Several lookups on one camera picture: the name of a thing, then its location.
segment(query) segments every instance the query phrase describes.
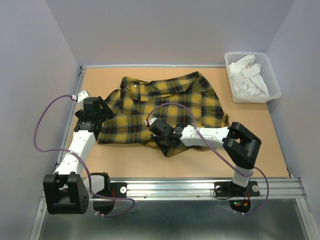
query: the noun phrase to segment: aluminum frame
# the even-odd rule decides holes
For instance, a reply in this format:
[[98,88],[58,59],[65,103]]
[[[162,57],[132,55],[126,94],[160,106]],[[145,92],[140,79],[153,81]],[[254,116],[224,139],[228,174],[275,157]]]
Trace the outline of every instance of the aluminum frame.
[[[85,66],[81,68],[79,82],[76,88],[78,93],[83,85],[87,68],[223,68],[225,65],[101,65]],[[76,103],[73,104],[69,116],[68,125],[64,134],[62,147],[68,144],[71,133],[73,116],[76,111]],[[61,152],[57,158],[57,165],[63,159],[64,154]],[[113,178],[111,182],[126,182],[127,197],[136,201],[217,201],[213,197],[215,182],[230,181],[230,178]],[[252,178],[257,181],[260,197],[254,199],[263,199],[266,197],[267,185],[264,178]],[[294,178],[268,178],[269,182],[269,199],[296,199],[301,218],[310,240],[320,240],[319,233],[315,227],[312,215],[306,202],[306,192],[300,179]],[[95,199],[95,201],[105,201],[104,199]],[[39,199],[39,205],[31,229],[30,240],[38,240],[43,227],[47,211],[46,199],[42,190]]]

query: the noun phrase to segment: gray floor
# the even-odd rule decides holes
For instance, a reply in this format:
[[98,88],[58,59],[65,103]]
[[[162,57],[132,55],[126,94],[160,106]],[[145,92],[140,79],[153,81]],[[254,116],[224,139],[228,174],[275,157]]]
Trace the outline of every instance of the gray floor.
[[[252,209],[262,200],[252,201]],[[118,208],[127,207],[118,203]],[[295,199],[269,200],[258,213],[241,216],[228,201],[142,201],[116,218],[49,215],[42,240],[307,240]]]

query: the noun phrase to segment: gray wall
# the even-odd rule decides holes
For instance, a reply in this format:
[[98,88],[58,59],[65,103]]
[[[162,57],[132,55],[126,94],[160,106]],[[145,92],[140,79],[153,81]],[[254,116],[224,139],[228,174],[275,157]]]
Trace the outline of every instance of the gray wall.
[[294,0],[46,0],[81,66],[224,64],[267,50]]
[[[49,101],[75,92],[79,67],[43,0],[2,1],[0,35],[0,239],[25,240],[57,159],[34,149],[33,131]],[[61,146],[70,109],[62,100],[44,119],[43,148]]]
[[293,175],[301,177],[320,229],[320,1],[296,0],[267,54],[282,98],[269,110]]

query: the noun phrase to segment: cable connector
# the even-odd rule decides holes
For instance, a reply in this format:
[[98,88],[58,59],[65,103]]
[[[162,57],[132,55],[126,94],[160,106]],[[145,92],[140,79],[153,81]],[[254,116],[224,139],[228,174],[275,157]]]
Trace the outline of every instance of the cable connector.
[[77,101],[77,100],[78,100],[78,97],[77,97],[76,95],[72,95],[71,100]]

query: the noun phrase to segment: plastic laundry basket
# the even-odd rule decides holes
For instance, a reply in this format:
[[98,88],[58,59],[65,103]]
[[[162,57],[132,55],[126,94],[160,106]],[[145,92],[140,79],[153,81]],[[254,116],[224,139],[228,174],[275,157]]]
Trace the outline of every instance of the plastic laundry basket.
[[[254,63],[261,64],[260,74],[266,87],[268,88],[270,96],[239,96],[235,93],[233,81],[231,80],[229,65],[231,63],[236,63],[247,55],[255,55]],[[232,91],[232,98],[235,103],[266,103],[271,99],[278,99],[281,97],[281,91],[276,75],[266,54],[262,52],[234,51],[227,52],[224,55],[224,59]]]

